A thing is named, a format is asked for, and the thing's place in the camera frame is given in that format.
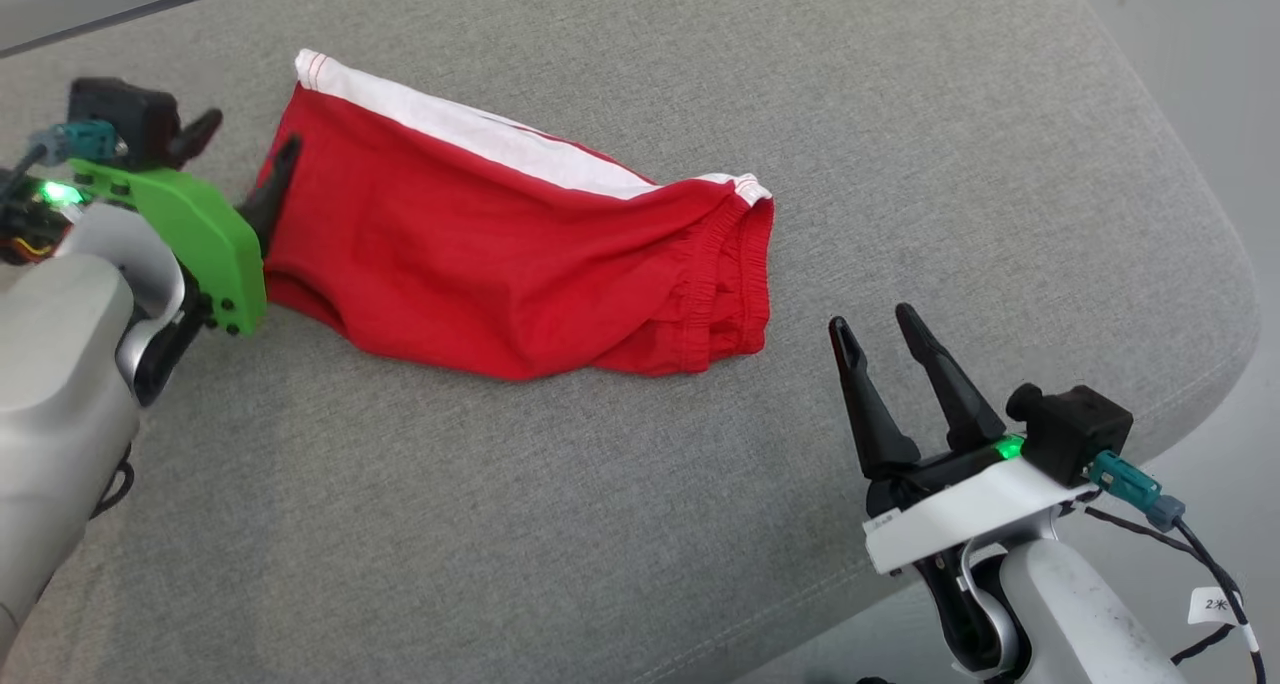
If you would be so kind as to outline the red shorts with white stripes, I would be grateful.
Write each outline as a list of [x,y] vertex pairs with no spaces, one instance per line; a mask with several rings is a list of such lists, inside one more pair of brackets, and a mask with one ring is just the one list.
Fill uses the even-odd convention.
[[367,354],[502,380],[668,377],[763,350],[774,197],[753,174],[655,183],[314,50],[294,73],[274,304]]

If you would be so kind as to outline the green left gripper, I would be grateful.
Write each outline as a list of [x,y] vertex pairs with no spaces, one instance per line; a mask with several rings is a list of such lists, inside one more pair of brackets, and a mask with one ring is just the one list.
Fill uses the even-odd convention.
[[[180,127],[166,143],[165,164],[186,165],[200,156],[221,123],[223,110],[209,109]],[[215,186],[187,172],[125,172],[74,158],[70,169],[90,178],[84,190],[131,205],[151,225],[210,296],[221,329],[251,336],[268,306],[262,257],[269,255],[302,147],[300,136],[285,137],[239,213]]]

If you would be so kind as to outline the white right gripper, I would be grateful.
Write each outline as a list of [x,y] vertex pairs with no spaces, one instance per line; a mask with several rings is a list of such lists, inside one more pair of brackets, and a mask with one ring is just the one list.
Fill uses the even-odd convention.
[[[899,304],[895,316],[913,359],[929,378],[948,427],[950,450],[968,453],[992,444],[986,452],[995,455],[995,464],[906,510],[892,509],[865,523],[865,547],[878,574],[972,541],[997,541],[1014,526],[1096,489],[1089,482],[1061,485],[1029,462],[1021,455],[1025,438],[1005,436],[1001,416],[919,313]],[[883,480],[918,464],[920,451],[881,398],[847,322],[832,318],[828,333],[863,476]]]

